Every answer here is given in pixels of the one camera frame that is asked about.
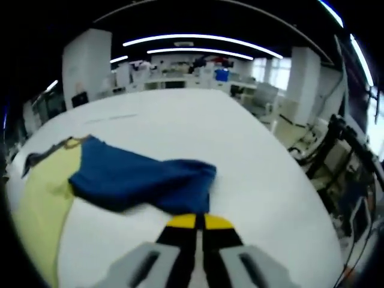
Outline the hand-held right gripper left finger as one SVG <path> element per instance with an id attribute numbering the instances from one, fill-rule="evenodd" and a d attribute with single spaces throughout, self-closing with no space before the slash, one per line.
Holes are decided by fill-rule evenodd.
<path id="1" fill-rule="evenodd" d="M 195 214 L 173 217 L 155 242 L 144 242 L 111 264 L 99 287 L 188 287 L 196 252 Z"/>

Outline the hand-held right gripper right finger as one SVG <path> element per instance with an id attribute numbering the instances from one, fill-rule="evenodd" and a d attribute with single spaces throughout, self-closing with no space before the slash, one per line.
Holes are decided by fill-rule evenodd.
<path id="1" fill-rule="evenodd" d="M 261 248 L 246 245 L 233 224 L 204 215 L 203 268 L 209 287 L 295 287 L 288 270 Z"/>

